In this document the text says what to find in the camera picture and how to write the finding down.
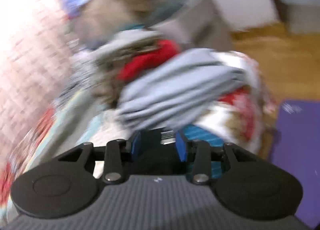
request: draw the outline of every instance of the red cloth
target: red cloth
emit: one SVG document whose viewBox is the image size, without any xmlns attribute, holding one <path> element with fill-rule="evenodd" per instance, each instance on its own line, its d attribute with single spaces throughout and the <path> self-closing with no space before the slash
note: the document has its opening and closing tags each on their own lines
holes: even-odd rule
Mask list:
<svg viewBox="0 0 320 230">
<path fill-rule="evenodd" d="M 247 87 L 238 88 L 229 94 L 221 96 L 219 101 L 228 103 L 238 110 L 243 126 L 241 133 L 247 141 L 250 141 L 257 124 L 255 118 L 255 110 L 257 108 L 251 99 L 250 90 Z"/>
<path fill-rule="evenodd" d="M 126 64 L 118 74 L 118 79 L 130 82 L 133 81 L 143 70 L 156 68 L 179 53 L 179 46 L 170 40 L 158 41 L 159 49 L 141 54 Z"/>
</svg>

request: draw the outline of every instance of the purple mat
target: purple mat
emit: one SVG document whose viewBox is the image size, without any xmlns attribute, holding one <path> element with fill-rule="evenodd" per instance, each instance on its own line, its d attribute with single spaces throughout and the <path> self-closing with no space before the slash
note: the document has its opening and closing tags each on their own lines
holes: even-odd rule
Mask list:
<svg viewBox="0 0 320 230">
<path fill-rule="evenodd" d="M 273 146 L 270 161 L 302 184 L 296 216 L 314 228 L 320 223 L 320 102 L 285 101 L 276 127 L 280 140 Z"/>
</svg>

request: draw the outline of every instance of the metal screw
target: metal screw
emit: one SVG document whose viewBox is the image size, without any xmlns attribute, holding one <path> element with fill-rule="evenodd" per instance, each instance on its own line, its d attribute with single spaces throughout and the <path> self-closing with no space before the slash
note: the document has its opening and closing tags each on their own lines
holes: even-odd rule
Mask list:
<svg viewBox="0 0 320 230">
<path fill-rule="evenodd" d="M 116 181 L 121 178 L 121 175 L 117 172 L 110 172 L 104 177 L 107 181 Z"/>
<path fill-rule="evenodd" d="M 209 180 L 208 175 L 206 174 L 196 174 L 193 176 L 193 181 L 197 183 L 204 183 Z"/>
</svg>

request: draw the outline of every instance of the pink patterned fabric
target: pink patterned fabric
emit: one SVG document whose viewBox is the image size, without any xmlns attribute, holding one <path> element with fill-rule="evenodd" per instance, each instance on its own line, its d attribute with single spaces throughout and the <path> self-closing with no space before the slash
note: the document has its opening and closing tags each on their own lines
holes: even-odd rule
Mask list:
<svg viewBox="0 0 320 230">
<path fill-rule="evenodd" d="M 59 0 L 0 0 L 0 171 L 70 75 Z"/>
</svg>

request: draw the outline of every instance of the circular pad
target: circular pad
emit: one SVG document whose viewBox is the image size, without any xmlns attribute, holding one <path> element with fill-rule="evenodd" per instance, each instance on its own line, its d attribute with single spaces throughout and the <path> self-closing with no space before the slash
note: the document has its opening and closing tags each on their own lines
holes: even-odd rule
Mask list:
<svg viewBox="0 0 320 230">
<path fill-rule="evenodd" d="M 18 177 L 12 184 L 11 197 L 23 214 L 59 218 L 88 206 L 97 192 L 97 180 L 82 166 L 54 161 Z"/>
<path fill-rule="evenodd" d="M 251 219 L 293 215 L 302 186 L 289 173 L 264 162 L 239 162 L 215 185 L 215 194 L 232 212 Z"/>
</svg>

